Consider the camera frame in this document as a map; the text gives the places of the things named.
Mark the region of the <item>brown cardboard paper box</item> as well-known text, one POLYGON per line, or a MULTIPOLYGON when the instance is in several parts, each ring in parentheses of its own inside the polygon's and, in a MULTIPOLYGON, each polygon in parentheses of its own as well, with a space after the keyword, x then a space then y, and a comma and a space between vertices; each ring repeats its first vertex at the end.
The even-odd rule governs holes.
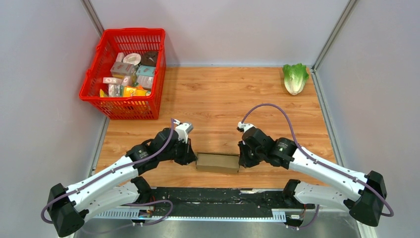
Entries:
POLYGON ((197 171, 221 174, 236 174, 239 172, 239 167, 238 154, 197 154, 197 171))

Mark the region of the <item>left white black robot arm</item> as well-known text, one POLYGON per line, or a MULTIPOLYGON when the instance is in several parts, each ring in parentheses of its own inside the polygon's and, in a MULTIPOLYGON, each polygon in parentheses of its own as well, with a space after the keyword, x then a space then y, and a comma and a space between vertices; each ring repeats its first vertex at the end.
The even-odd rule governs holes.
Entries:
POLYGON ((141 175, 155 169, 161 161, 173 160, 180 165, 195 161, 189 138, 192 130, 191 123, 176 121, 172 128, 133 146, 99 173, 67 187, 61 183, 54 185, 41 213, 43 221, 53 224, 63 238, 103 211, 132 203, 147 205, 151 189, 141 175))

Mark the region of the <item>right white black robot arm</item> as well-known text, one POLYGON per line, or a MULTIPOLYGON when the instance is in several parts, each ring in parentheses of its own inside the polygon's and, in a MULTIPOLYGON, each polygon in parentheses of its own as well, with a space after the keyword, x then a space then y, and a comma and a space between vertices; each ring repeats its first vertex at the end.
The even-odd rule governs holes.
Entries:
POLYGON ((250 168, 264 161, 324 183, 321 186, 290 179, 282 194, 286 206, 294 208, 301 203, 340 209, 360 223, 378 226, 387 197, 382 174, 364 174, 339 166, 288 138, 274 140, 252 124, 239 123, 237 130, 242 133, 238 143, 240 166, 250 168))

